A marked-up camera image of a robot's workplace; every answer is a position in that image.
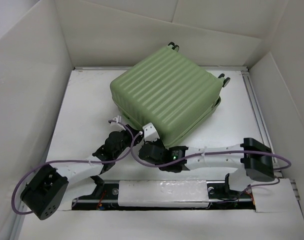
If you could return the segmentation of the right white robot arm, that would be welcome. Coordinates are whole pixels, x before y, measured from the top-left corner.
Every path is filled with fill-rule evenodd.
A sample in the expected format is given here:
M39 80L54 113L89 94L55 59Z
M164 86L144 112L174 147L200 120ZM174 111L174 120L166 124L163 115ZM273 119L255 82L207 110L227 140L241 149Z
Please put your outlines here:
M253 138L222 148L166 148L160 139L146 141L138 158L170 173L202 168L233 169L225 174L224 183L209 187L209 197L221 201L236 201L253 182L271 183L275 179L271 149Z

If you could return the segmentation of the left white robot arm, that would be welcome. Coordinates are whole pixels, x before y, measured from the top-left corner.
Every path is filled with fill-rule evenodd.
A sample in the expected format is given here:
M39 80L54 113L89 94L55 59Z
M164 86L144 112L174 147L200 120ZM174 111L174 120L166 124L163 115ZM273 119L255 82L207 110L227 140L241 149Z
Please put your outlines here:
M100 197L104 183L100 175L124 159L141 140L139 130L126 126L126 130L111 132L105 143L85 160L53 160L37 166L17 184L20 186L33 175L20 194L20 200L29 211L18 211L12 203L13 211L19 215L34 214L45 220L64 202L84 195Z

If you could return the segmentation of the green hard-shell suitcase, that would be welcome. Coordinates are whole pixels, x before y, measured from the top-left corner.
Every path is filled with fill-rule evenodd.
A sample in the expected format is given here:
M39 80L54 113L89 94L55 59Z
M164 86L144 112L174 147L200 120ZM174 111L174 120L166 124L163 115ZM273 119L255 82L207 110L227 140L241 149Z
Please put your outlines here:
M136 129L152 123L163 144L180 144L221 103L230 81L215 77L170 42L110 83L112 100Z

